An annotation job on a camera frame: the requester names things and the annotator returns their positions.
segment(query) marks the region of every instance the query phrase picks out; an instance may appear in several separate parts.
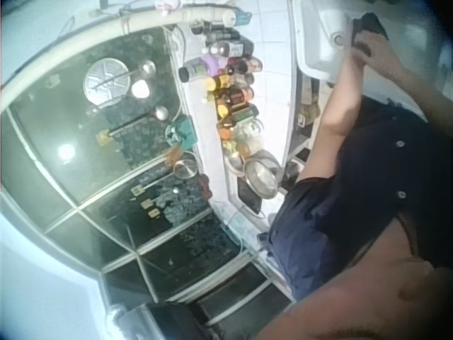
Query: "tile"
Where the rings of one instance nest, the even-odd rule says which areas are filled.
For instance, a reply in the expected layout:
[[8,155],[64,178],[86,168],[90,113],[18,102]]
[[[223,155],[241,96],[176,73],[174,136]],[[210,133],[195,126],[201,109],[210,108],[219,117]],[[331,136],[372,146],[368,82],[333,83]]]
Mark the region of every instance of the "tile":
[[291,99],[291,76],[265,73],[266,100],[289,105]]
[[260,15],[256,14],[252,16],[250,23],[245,26],[238,26],[235,29],[240,34],[249,39],[253,43],[259,43],[263,41],[263,33],[261,30]]
[[291,75],[292,58],[289,42],[265,42],[264,50],[264,64],[267,72]]
[[288,11],[287,0],[258,0],[261,13],[273,11]]
[[285,43],[289,37],[289,15],[287,11],[262,13],[261,27],[263,28],[263,41]]
[[285,161],[285,147],[289,133],[289,106],[266,101],[266,110],[260,115],[264,124],[264,149],[269,151],[281,164]]
[[255,58],[258,58],[259,60],[261,60],[264,63],[264,61],[265,61],[265,49],[264,49],[264,43],[263,42],[254,42],[253,56]]
[[257,14],[260,12],[258,8],[258,0],[235,0],[229,5],[239,7],[244,12]]
[[252,85],[253,92],[255,92],[255,97],[266,97],[266,79],[264,72],[254,73],[255,82]]
[[266,112],[266,99],[263,97],[257,97],[253,98],[252,101],[250,101],[256,108],[258,109],[260,114],[263,114]]

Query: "dark blue shirt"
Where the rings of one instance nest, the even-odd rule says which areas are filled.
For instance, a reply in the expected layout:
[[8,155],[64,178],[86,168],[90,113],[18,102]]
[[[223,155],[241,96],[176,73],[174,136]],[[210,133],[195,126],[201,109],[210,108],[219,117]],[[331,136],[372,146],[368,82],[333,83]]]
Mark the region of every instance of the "dark blue shirt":
[[419,256],[453,268],[452,141],[408,110],[364,98],[336,175],[305,179],[287,194],[271,252],[300,300],[399,215],[415,227]]

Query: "metal strainer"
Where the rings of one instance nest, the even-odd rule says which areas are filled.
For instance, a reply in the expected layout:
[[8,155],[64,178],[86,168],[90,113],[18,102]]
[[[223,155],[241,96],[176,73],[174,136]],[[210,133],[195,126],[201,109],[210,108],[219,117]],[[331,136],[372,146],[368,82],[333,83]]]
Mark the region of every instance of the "metal strainer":
[[100,59],[90,66],[84,79],[85,97],[94,105],[114,105],[127,94],[130,77],[125,63],[114,58]]

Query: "metal bowl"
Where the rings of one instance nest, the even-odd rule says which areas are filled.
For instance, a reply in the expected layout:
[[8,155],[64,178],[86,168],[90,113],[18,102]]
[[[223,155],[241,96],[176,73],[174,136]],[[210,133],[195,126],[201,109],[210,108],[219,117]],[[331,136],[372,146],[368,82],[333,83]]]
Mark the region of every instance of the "metal bowl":
[[278,193],[277,173],[280,166],[272,159],[250,158],[243,167],[247,184],[265,200],[274,198]]
[[197,162],[193,159],[181,159],[173,167],[173,173],[179,179],[191,179],[197,172]]

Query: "jar lid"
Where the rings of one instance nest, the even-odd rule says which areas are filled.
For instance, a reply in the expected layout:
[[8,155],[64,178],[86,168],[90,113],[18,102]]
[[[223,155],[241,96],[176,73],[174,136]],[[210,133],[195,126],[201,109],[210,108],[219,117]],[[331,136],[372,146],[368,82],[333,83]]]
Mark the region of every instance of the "jar lid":
[[229,114],[229,109],[227,108],[226,105],[219,105],[217,106],[217,112],[219,113],[219,116],[221,118],[225,118]]
[[246,62],[240,62],[236,67],[240,73],[248,72],[248,64]]
[[230,129],[222,128],[218,130],[219,136],[221,140],[230,140],[232,137],[232,133]]
[[187,70],[187,67],[181,67],[178,70],[178,74],[179,74],[179,79],[183,83],[187,83],[189,81],[190,75],[189,75],[189,71]]
[[215,91],[217,89],[216,79],[214,78],[206,79],[205,86],[208,91]]
[[247,73],[245,78],[248,85],[252,85],[255,82],[255,76],[252,73]]
[[226,71],[226,74],[229,74],[230,76],[232,76],[234,74],[234,67],[233,65],[227,65],[225,67],[225,71]]

